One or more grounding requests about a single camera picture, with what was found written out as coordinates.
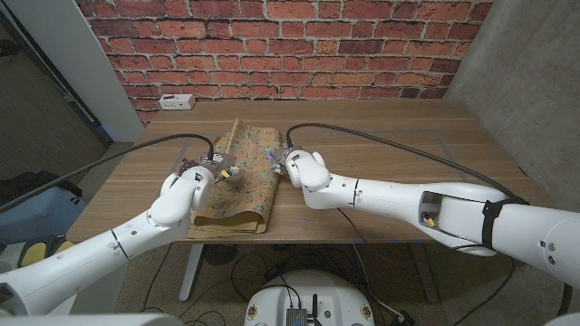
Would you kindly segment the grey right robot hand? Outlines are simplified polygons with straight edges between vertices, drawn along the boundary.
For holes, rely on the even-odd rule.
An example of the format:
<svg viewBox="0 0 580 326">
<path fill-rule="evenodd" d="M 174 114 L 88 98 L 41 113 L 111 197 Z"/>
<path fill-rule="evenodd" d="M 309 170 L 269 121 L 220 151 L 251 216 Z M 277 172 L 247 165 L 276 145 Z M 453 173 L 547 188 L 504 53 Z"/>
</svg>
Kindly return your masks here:
<svg viewBox="0 0 580 326">
<path fill-rule="evenodd" d="M 269 149 L 266 152 L 266 158 L 269 161 L 269 168 L 279 175 L 286 175 L 287 168 L 285 166 L 286 160 L 294 151 L 301 150 L 300 147 L 291 148 L 284 143 L 281 147 Z"/>
</svg>

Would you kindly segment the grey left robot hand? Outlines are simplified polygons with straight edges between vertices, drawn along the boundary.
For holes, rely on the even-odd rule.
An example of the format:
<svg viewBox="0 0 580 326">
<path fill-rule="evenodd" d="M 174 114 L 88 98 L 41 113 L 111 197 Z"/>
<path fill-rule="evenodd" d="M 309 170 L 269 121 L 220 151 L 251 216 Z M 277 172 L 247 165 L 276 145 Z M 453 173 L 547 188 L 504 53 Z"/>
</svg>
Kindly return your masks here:
<svg viewBox="0 0 580 326">
<path fill-rule="evenodd" d="M 238 182 L 243 177 L 243 171 L 241 168 L 236 167 L 235 163 L 235 156 L 219 152 L 216 152 L 212 159 L 207 155 L 201 155 L 198 161 L 195 159 L 184 158 L 179 167 L 178 175 L 181 177 L 194 167 L 203 167 L 212 173 L 216 182 L 222 180 L 226 180 L 227 182 Z"/>
</svg>

